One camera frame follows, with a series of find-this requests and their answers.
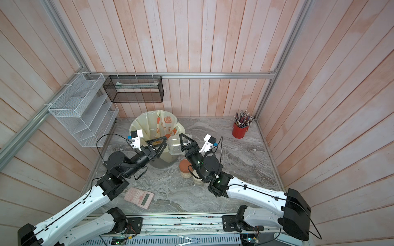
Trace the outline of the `oatmeal jar with brown lid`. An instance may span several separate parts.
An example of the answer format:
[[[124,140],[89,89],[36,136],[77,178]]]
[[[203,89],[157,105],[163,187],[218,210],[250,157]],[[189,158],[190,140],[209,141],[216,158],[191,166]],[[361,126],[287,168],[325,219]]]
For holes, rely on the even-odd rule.
[[[179,164],[180,174],[185,179],[189,179],[192,177],[192,175],[189,172],[190,165],[191,165],[190,162],[186,159],[183,159],[182,161],[180,161],[180,164]]]

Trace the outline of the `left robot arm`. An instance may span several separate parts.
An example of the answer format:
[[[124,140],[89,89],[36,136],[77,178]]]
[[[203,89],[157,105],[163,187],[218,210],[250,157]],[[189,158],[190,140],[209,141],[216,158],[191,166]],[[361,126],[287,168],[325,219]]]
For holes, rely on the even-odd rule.
[[[54,216],[38,223],[26,224],[17,232],[19,246],[79,246],[106,233],[122,234],[128,230],[128,219],[119,208],[108,210],[98,219],[79,225],[96,209],[120,195],[128,186],[128,178],[155,161],[167,146],[167,137],[139,144],[139,138],[129,140],[136,154],[129,158],[121,151],[112,153],[104,167],[107,172],[91,185],[88,192]]]

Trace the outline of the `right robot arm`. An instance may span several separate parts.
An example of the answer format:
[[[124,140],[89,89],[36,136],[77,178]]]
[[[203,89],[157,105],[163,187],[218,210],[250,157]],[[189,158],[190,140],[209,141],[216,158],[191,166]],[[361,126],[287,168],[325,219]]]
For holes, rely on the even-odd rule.
[[[240,206],[235,216],[223,217],[224,230],[241,233],[273,227],[295,239],[309,240],[312,210],[297,190],[268,190],[225,173],[221,161],[215,156],[216,139],[210,135],[205,136],[201,148],[186,134],[181,133],[179,137],[181,151],[193,168],[192,176],[207,183],[210,193],[254,205]]]

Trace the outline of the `oatmeal jar with cream lid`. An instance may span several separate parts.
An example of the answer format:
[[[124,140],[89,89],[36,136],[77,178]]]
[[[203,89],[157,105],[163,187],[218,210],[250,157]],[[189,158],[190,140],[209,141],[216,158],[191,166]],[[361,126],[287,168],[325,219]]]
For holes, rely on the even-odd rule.
[[[193,176],[192,178],[195,185],[202,186],[204,184],[198,176]]]

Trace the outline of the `grey trash bin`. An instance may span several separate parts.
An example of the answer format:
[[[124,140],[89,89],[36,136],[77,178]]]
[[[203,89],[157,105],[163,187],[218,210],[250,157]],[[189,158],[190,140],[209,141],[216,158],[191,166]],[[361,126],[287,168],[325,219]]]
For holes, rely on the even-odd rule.
[[[168,147],[166,147],[161,156],[151,161],[149,164],[158,169],[166,169],[172,166],[177,159],[178,155],[171,155],[169,153]]]

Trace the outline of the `red pencil cup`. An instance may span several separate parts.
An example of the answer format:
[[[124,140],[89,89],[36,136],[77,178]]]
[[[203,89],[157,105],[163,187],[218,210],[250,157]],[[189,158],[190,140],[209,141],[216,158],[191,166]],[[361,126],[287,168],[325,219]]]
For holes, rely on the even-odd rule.
[[[236,124],[233,125],[232,135],[235,138],[242,139],[248,131],[248,126],[246,127],[239,127]]]

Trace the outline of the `pink calculator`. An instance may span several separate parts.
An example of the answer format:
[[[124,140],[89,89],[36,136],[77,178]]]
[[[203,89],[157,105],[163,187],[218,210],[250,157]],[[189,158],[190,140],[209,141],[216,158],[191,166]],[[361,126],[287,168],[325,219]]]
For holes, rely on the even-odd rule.
[[[124,200],[130,202],[140,208],[148,209],[154,194],[151,192],[143,191],[137,188],[128,189]]]

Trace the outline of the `bundle of pencils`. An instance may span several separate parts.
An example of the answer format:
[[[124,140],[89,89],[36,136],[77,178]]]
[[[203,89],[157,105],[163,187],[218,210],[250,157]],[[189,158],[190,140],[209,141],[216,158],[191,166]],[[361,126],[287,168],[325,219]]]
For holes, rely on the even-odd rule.
[[[234,125],[244,129],[249,127],[249,125],[254,121],[254,117],[247,111],[241,111],[236,113]]]

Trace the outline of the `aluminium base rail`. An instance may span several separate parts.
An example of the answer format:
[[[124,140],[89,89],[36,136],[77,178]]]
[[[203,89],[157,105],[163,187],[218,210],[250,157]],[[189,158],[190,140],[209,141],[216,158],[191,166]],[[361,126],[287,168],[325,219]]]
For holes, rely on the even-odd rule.
[[[306,246],[274,226],[240,225],[235,214],[169,214],[129,216],[115,231],[110,216],[91,217],[70,229],[58,246]]]

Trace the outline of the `horizontal aluminium frame bar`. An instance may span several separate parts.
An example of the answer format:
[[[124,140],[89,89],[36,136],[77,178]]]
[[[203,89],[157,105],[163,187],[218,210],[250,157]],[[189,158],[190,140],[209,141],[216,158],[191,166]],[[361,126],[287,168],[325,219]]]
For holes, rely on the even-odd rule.
[[[155,77],[162,79],[273,79],[275,72],[85,72],[87,76],[102,74],[108,76]]]

